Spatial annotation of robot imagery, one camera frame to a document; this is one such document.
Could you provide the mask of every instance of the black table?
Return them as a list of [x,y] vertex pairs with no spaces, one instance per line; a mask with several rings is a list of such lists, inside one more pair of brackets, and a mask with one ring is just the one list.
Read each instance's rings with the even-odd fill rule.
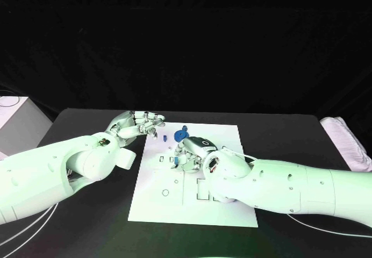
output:
[[[40,146],[102,132],[118,110],[65,110]],[[259,159],[347,170],[321,128],[308,115],[161,112],[169,122],[238,125],[244,151]],[[137,153],[131,170],[109,176],[59,203],[45,228],[11,257],[368,257],[372,239],[317,231],[287,215],[257,209],[258,228],[128,221],[145,137],[128,149]],[[0,226],[0,242],[39,214]],[[370,234],[362,224],[321,215],[295,218],[323,229]],[[6,255],[37,230],[30,229],[0,247]]]

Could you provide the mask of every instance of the white pillow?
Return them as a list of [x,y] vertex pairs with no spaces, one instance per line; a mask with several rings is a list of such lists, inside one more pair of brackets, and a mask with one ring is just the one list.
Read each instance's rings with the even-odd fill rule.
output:
[[342,117],[326,117],[320,124],[327,132],[333,144],[343,156],[352,171],[372,171],[372,160],[366,150],[356,139]]

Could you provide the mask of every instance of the white cable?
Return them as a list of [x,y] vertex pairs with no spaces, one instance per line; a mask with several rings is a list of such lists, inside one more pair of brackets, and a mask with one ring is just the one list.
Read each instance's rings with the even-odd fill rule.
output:
[[49,209],[46,210],[45,214],[33,221],[33,223],[16,234],[13,235],[3,243],[0,243],[0,246],[3,244],[6,244],[11,239],[14,239],[36,223],[37,221],[42,219],[42,217],[46,215],[47,211],[52,209],[52,207],[49,207]]
[[333,234],[337,234],[337,235],[347,235],[349,237],[360,237],[360,238],[372,238],[372,235],[353,235],[353,234],[346,234],[346,233],[339,233],[339,232],[333,232],[333,231],[329,231],[329,230],[323,230],[321,228],[317,228],[317,227],[313,227],[307,224],[304,224],[303,222],[300,222],[290,214],[287,214],[298,223],[301,223],[304,226],[310,227],[310,228],[314,228],[316,230],[320,230],[320,231],[324,231],[327,233],[333,233]]
[[58,206],[58,203],[56,203],[56,205],[55,205],[55,208],[53,208],[53,210],[52,210],[52,213],[50,213],[50,215],[49,215],[46,221],[45,221],[45,223],[42,224],[42,226],[40,226],[40,228],[37,229],[37,231],[34,232],[34,234],[33,234],[33,235],[30,236],[30,238],[24,241],[24,243],[23,243],[3,258],[7,258],[7,257],[27,244],[29,240],[30,240],[30,239],[34,237],[34,235],[39,233],[40,229],[43,228],[45,224],[47,223],[47,221],[49,221],[49,219],[50,219],[50,217],[52,217],[52,215],[53,215],[53,213],[55,213],[56,206]]
[[238,155],[242,155],[242,156],[245,156],[245,157],[248,157],[251,160],[258,160],[255,157],[252,157],[252,156],[248,156],[248,155],[245,155],[245,154],[241,154],[241,153],[238,153],[238,152],[235,152],[235,151],[232,151],[228,147],[222,147],[222,149],[228,149],[229,150],[229,152],[232,152],[232,153],[235,153],[235,154],[238,154]]

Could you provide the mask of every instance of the black backdrop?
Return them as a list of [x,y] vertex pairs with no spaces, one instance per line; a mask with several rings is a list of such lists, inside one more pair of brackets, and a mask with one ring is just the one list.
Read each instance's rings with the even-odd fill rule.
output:
[[350,2],[1,0],[0,86],[50,119],[65,108],[343,116],[368,145],[370,15]]

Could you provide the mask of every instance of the wire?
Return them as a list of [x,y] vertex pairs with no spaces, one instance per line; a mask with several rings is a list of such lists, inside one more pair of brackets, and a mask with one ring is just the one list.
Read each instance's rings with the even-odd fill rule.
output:
[[372,235],[353,235],[353,234],[346,234],[346,233],[339,233],[339,232],[333,232],[333,231],[329,231],[329,230],[323,230],[321,228],[317,228],[317,227],[313,227],[310,226],[308,224],[304,224],[303,222],[300,222],[290,214],[287,214],[290,216],[291,219],[294,219],[300,224],[303,224],[304,226],[310,227],[310,228],[314,228],[316,230],[320,230],[320,231],[324,231],[327,233],[333,233],[333,234],[337,234],[337,235],[346,235],[349,237],[359,237],[359,238],[372,238]]
[[[14,94],[10,90],[0,90],[0,91],[7,91],[7,92],[10,92],[11,94]],[[14,94],[16,95],[16,94]],[[0,97],[3,97],[3,96],[0,96]],[[19,101],[21,101],[21,98],[17,96],[17,103],[19,103]],[[16,103],[16,104],[17,104]],[[13,105],[10,105],[10,106],[14,106],[16,104],[13,104]],[[0,105],[1,106],[1,105]],[[10,107],[10,106],[1,106],[1,107],[4,107],[4,108],[7,108],[7,107]]]
[[232,153],[235,153],[235,154],[238,154],[238,155],[241,155],[241,156],[245,156],[245,157],[248,157],[251,160],[258,160],[255,157],[252,157],[252,156],[248,156],[248,155],[245,155],[245,154],[241,154],[241,153],[238,153],[238,152],[235,152],[235,151],[232,151],[228,147],[222,147],[222,149],[228,149]]
[[46,221],[45,221],[45,223],[42,224],[42,226],[40,226],[40,228],[37,229],[37,231],[34,232],[34,234],[33,234],[33,235],[30,236],[30,238],[24,241],[24,243],[23,243],[3,258],[7,258],[7,257],[27,244],[29,240],[30,240],[30,239],[34,237],[34,235],[39,233],[40,229],[43,228],[45,224],[47,223],[47,221],[49,221],[49,219],[50,219],[50,217],[52,217],[52,215],[53,215],[53,213],[55,213],[56,206],[58,206],[58,203],[56,203],[56,205],[55,205],[55,208],[53,208],[53,210],[52,210],[52,213],[50,213],[50,215],[49,215]]
[[49,209],[46,210],[45,214],[33,221],[33,223],[17,233],[14,234],[3,243],[0,243],[0,246],[3,244],[6,244],[11,239],[14,239],[36,223],[37,221],[42,219],[42,217],[46,215],[46,213],[49,212],[49,210],[52,209],[52,207],[49,207]]

